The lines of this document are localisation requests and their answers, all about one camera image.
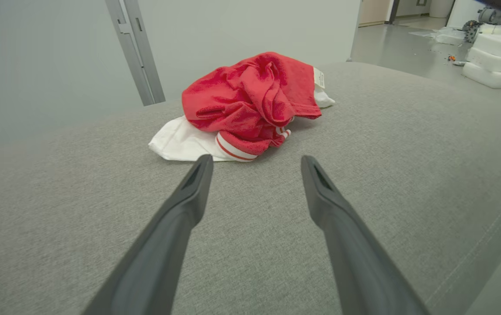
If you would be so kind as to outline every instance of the gray couch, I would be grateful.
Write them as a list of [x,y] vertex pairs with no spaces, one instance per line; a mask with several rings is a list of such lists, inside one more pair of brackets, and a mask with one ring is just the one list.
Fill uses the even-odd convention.
[[[435,315],[501,261],[501,104],[360,63],[319,66],[336,105],[252,163],[216,163],[174,314],[338,314],[300,158],[315,156]],[[190,163],[147,142],[180,101],[0,156],[0,314],[77,314]]]

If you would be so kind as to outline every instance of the red cloth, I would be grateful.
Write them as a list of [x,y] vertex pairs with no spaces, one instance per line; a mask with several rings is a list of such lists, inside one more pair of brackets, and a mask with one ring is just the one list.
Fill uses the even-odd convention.
[[294,116],[321,115],[313,92],[312,66],[265,52],[200,78],[183,92],[182,105],[196,128],[219,131],[227,153],[252,160],[284,142]]

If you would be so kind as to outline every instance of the white tag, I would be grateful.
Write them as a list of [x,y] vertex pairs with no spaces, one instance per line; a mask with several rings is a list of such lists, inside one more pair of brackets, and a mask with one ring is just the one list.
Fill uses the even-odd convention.
[[324,73],[322,73],[321,70],[318,70],[317,68],[314,68],[314,76],[315,76],[315,84],[320,86],[321,88],[324,87]]

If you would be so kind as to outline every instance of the white wall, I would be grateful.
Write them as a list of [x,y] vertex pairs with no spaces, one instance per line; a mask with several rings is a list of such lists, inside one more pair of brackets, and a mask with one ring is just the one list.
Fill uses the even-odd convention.
[[431,0],[427,0],[425,6],[416,6],[416,3],[417,0],[400,0],[400,2],[398,3],[398,10],[396,11],[396,16],[429,13]]
[[274,51],[313,65],[351,55],[360,0],[139,0],[167,100],[219,66]]
[[0,0],[0,147],[141,106],[104,0]]
[[478,20],[478,10],[484,5],[475,0],[456,0],[452,6],[451,16],[447,26],[452,28],[462,28],[470,20]]

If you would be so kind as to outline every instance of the gray floor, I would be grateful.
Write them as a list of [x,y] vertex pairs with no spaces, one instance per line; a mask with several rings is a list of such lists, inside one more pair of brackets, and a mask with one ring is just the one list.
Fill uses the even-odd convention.
[[446,82],[501,102],[501,89],[488,88],[462,76],[462,68],[447,61],[449,55],[463,58],[468,47],[437,44],[430,38],[409,34],[418,31],[424,30],[394,25],[359,28],[352,59]]
[[[501,106],[501,89],[488,88],[462,76],[462,68],[446,60],[449,55],[463,58],[468,48],[466,45],[459,48],[437,44],[429,38],[409,34],[417,31],[423,30],[392,25],[359,28],[352,59],[446,82],[454,88],[495,99]],[[501,314],[501,264],[466,313],[498,314]]]

